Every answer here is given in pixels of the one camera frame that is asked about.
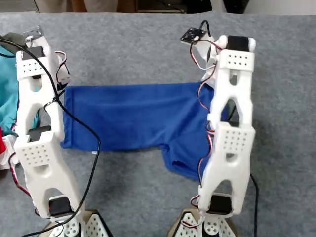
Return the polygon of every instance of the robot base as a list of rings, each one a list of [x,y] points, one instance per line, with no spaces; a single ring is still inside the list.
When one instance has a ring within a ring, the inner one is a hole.
[[[109,228],[105,224],[98,211],[88,210],[84,213],[83,218],[86,222],[84,237],[113,237],[112,233],[110,232]],[[45,227],[45,229],[55,224],[56,223],[50,223]],[[39,235],[38,237],[67,237],[68,235],[65,228],[66,225],[67,224],[64,225],[64,228],[62,226],[57,227],[50,232]]]
[[[187,228],[181,224],[181,220],[186,221],[191,225],[196,225],[198,222],[198,210],[196,208],[184,209],[176,222],[170,228],[167,237],[240,237],[231,219],[217,218],[219,225],[216,227],[212,223],[204,222],[197,228]],[[211,229],[210,235],[203,228]]]

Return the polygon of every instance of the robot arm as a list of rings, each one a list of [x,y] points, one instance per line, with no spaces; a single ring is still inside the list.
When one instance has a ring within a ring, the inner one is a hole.
[[[198,188],[200,220],[196,226],[200,228],[197,236],[223,236],[225,230],[222,232],[220,223],[223,225],[225,218],[240,214],[250,176],[250,153],[255,136],[250,96],[256,42],[239,36],[220,36],[214,41],[206,32],[194,28],[180,40],[190,43],[205,60],[205,75],[201,81],[214,89],[207,120],[215,133],[211,156]],[[230,83],[233,76],[237,77],[236,85]],[[220,120],[229,99],[235,102],[239,113],[237,126]],[[232,193],[215,193],[225,180],[230,182]]]
[[[27,45],[28,50],[48,69],[55,88],[35,59],[23,51],[17,52],[20,103],[16,125],[18,137],[14,149],[24,169],[26,187],[38,214],[51,221],[63,222],[79,207],[81,200],[75,177],[62,158],[59,143],[64,139],[63,115],[59,104],[54,101],[57,78],[65,82],[69,74],[65,63],[61,65],[64,60],[51,50],[41,32],[29,37]],[[40,108],[47,111],[51,126],[31,129],[34,116]],[[62,195],[50,197],[51,189],[59,190]],[[75,232],[69,236],[78,234],[79,223],[81,236],[84,236],[83,213],[84,204],[70,222],[71,226],[74,224]]]

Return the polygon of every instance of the tan base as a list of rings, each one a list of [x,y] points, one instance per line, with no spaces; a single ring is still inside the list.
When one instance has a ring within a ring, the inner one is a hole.
[[[83,215],[84,221],[85,221],[85,222],[88,222],[89,219],[90,219],[90,217],[91,217],[92,214],[94,214],[94,213],[97,213],[97,211],[96,211],[96,210],[86,210],[86,211],[84,212],[84,215]],[[56,225],[56,224],[57,224],[57,223],[55,223],[55,222],[51,222],[51,223],[49,223],[47,226],[45,226],[44,230],[47,229],[47,228],[49,228],[49,227],[51,227],[51,226],[53,226],[53,225]],[[47,232],[45,232],[45,233],[43,233],[43,234],[40,234],[38,237],[49,237],[49,235],[50,235],[50,233],[51,233],[52,231],[53,231],[53,230],[47,231]]]
[[[187,209],[183,209],[181,214],[179,215],[179,217],[177,218],[177,220],[175,221],[175,223],[173,224],[173,226],[170,228],[170,230],[168,231],[168,235],[167,237],[173,237],[174,233],[177,231],[177,227],[179,225],[180,222],[180,218],[182,217],[182,214],[184,212],[190,212],[194,219],[196,220],[196,222],[198,222],[198,210],[196,208],[187,208]],[[226,219],[227,224],[230,226],[230,228],[232,229],[232,231],[234,232],[236,237],[240,237],[240,235],[237,232],[237,229],[235,227],[235,225],[233,224],[232,220],[230,218]]]

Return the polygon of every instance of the gray table surface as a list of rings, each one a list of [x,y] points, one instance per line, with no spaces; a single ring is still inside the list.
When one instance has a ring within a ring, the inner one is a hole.
[[[67,52],[71,84],[121,85],[198,81],[189,47],[178,39],[210,22],[217,38],[257,40],[252,99],[257,131],[251,171],[260,186],[259,237],[316,236],[315,59],[316,17],[205,13],[0,14],[0,34],[41,24],[50,45]],[[94,155],[63,150],[83,191]],[[17,169],[20,179],[21,167]],[[101,153],[86,207],[96,208],[117,237],[162,237],[198,184],[166,170],[158,149]],[[241,236],[252,236],[254,186],[233,217]],[[20,236],[46,221],[31,200],[0,171],[0,236]]]

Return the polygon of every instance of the teal cloth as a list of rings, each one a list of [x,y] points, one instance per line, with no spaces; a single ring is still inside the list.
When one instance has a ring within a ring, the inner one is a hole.
[[[13,55],[0,46],[0,53]],[[0,127],[2,135],[14,133],[12,127],[16,122],[16,111],[19,101],[19,83],[17,81],[15,58],[5,58],[0,56]],[[39,121],[36,114],[32,128],[35,128]]]

